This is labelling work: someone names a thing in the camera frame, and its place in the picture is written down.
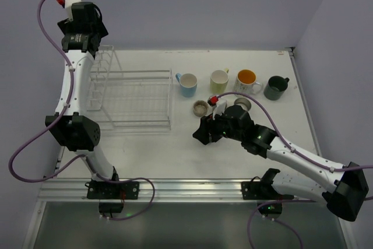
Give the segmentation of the cream brown mug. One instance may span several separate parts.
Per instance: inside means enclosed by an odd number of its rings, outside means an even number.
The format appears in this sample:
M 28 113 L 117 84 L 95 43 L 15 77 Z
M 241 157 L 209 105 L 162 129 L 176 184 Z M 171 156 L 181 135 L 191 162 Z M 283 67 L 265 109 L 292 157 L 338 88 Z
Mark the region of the cream brown mug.
M 235 99 L 234 105 L 239 105 L 246 111 L 249 111 L 252 107 L 251 102 L 248 99 L 243 98 L 243 97 Z

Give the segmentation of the speckled beige small cup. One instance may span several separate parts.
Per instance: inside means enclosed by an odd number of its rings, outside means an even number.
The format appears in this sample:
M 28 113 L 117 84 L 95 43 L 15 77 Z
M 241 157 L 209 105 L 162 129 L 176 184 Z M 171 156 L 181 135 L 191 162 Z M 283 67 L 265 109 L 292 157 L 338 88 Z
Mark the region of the speckled beige small cup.
M 193 104 L 193 113 L 197 117 L 203 117 L 207 114 L 209 105 L 206 101 L 197 100 Z

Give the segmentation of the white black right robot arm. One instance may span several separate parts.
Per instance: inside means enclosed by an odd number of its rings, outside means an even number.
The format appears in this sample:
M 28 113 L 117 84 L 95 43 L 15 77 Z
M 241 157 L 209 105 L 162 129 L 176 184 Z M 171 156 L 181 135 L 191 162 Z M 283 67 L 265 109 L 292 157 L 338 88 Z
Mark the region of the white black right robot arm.
M 301 149 L 275 130 L 255 124 L 240 106 L 202 117 L 192 136 L 204 145 L 221 138 L 232 139 L 250 154 L 297 171 L 298 178 L 292 178 L 285 171 L 269 169 L 261 179 L 261 188 L 269 192 L 264 196 L 266 199 L 310 199 L 325 204 L 337 217 L 353 222 L 369 191 L 362 166 L 355 162 L 333 162 Z

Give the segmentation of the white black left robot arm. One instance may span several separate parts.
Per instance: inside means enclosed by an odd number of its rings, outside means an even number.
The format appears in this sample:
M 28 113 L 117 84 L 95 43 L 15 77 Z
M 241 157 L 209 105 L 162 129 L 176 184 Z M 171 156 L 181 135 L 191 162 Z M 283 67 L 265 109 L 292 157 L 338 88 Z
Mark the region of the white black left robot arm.
M 83 156 L 93 180 L 117 181 L 117 171 L 99 145 L 100 126 L 86 115 L 91 69 L 108 31 L 96 4 L 79 1 L 65 7 L 69 17 L 58 22 L 64 34 L 64 80 L 55 113 L 45 118 L 45 124 L 61 146 Z

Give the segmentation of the light blue mug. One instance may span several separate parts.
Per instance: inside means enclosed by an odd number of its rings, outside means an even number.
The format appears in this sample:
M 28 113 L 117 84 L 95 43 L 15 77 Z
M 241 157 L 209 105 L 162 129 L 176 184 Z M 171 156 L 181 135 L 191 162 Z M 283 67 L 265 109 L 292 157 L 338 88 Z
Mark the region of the light blue mug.
M 180 85 L 180 92 L 184 97 L 193 97 L 196 93 L 198 80 L 191 73 L 180 74 L 176 73 L 175 78 Z

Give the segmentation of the pale yellow mug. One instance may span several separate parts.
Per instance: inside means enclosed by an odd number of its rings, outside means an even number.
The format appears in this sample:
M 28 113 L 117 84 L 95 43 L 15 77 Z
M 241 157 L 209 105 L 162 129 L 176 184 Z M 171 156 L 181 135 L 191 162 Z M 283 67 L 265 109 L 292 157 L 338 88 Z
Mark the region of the pale yellow mug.
M 229 69 L 218 69 L 212 72 L 210 76 L 210 91 L 213 94 L 224 93 L 229 81 Z

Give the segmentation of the dark teal wave mug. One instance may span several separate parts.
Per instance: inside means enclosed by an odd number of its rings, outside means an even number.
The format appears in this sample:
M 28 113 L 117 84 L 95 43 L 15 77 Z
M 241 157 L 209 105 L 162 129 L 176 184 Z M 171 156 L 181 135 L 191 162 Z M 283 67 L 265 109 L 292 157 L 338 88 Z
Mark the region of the dark teal wave mug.
M 263 91 L 264 96 L 271 101 L 280 99 L 288 88 L 290 79 L 282 76 L 272 76 Z

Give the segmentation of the white patterned orange-inside mug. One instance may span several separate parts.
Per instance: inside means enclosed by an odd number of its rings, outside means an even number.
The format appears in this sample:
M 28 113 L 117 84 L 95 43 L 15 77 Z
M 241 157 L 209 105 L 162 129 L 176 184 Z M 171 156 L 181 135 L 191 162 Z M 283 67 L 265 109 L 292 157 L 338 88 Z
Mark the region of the white patterned orange-inside mug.
M 243 69 L 238 72 L 233 87 L 236 96 L 258 94 L 262 90 L 263 84 L 257 81 L 256 74 L 253 71 Z

